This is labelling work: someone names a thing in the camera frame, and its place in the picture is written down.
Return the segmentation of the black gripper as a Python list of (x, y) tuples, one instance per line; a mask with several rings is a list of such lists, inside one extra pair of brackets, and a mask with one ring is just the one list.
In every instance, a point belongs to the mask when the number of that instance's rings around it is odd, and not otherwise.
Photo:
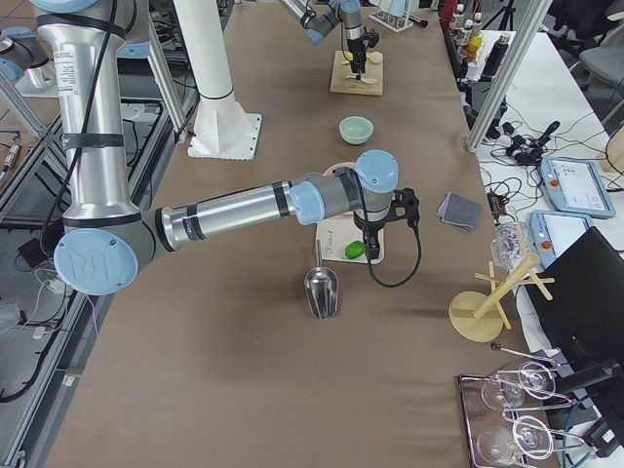
[(366, 73), (366, 53), (379, 42), (379, 34), (366, 26), (346, 29), (347, 47), (351, 54), (352, 72), (355, 80)]
[(379, 258), (380, 242), (378, 234), (390, 222), (404, 220), (415, 235), (418, 234), (419, 200), (412, 188), (395, 190), (387, 213), (377, 220), (371, 219), (371, 212), (354, 214), (354, 223), (363, 233), (367, 260)]

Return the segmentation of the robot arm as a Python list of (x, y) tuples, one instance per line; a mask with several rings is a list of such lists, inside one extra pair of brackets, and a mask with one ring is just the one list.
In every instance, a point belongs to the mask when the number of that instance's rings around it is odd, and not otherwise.
[(362, 20), (361, 3), (358, 0), (330, 1), (324, 13), (317, 12), (307, 1), (282, 0), (280, 4), (290, 12), (306, 31), (307, 38), (315, 45), (321, 44), (337, 27), (341, 26), (352, 55), (349, 60), (354, 78), (367, 82), (367, 52), (379, 42), (379, 34), (367, 29)]
[[(63, 184), (72, 201), (62, 215), (64, 234), (51, 247), (58, 276), (73, 290), (117, 293), (140, 269), (187, 243), (290, 216), (310, 225), (347, 212), (363, 231), (369, 272), (380, 286), (398, 288), (415, 274), (422, 254), (419, 201), (413, 189), (397, 188), (398, 163), (379, 149), (334, 175), (312, 173), (180, 208), (142, 210), (131, 196), (129, 170), (145, 163), (138, 183), (151, 208), (153, 166), (161, 156), (156, 149), (155, 159), (128, 159), (117, 59), (130, 49), (138, 49), (130, 57), (149, 56), (149, 1), (30, 2), (38, 33), (54, 52), (68, 166)], [(359, 1), (330, 2), (327, 26), (308, 19), (301, 2), (280, 2), (316, 44), (336, 23), (344, 24), (353, 70), (364, 72), (366, 50), (378, 35), (362, 25)], [(261, 116), (246, 113), (234, 96), (215, 1), (175, 1), (175, 12), (200, 99), (190, 155), (251, 160)], [(405, 280), (387, 284), (374, 275), (371, 259), (379, 254), (377, 233), (402, 219), (414, 234), (417, 258)]]

